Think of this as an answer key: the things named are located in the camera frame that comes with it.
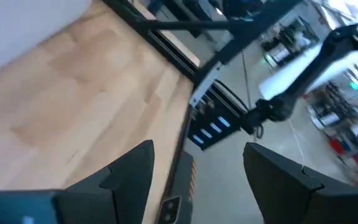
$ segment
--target concrete floor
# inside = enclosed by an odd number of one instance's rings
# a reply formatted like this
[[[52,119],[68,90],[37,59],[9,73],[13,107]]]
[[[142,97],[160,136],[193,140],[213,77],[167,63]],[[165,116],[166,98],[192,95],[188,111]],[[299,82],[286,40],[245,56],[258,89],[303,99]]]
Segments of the concrete floor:
[[[162,21],[176,20],[164,7],[157,18]],[[187,31],[173,33],[202,61],[213,55],[211,44],[205,37],[195,39]],[[244,49],[246,72],[241,54],[222,70],[219,79],[224,82],[245,104],[248,93],[251,105],[262,97],[258,85],[274,71],[262,56],[262,49],[254,42]],[[325,137],[314,127],[305,110],[305,102],[299,100],[289,121],[264,124],[265,134],[257,142],[293,161],[304,164],[332,178],[350,184],[337,166],[337,160]],[[264,223],[262,214],[247,181],[242,153],[246,142],[254,138],[244,131],[229,136],[203,152],[189,139],[185,150],[197,162],[196,190],[192,224]]]

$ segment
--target workbench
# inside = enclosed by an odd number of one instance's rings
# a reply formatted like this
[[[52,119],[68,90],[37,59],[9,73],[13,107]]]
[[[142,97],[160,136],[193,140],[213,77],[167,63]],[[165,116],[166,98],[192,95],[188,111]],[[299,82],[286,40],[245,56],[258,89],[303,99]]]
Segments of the workbench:
[[[199,64],[171,33],[163,34]],[[192,88],[94,1],[76,22],[0,69],[0,190],[64,189],[152,139],[154,175],[144,215],[152,223]]]

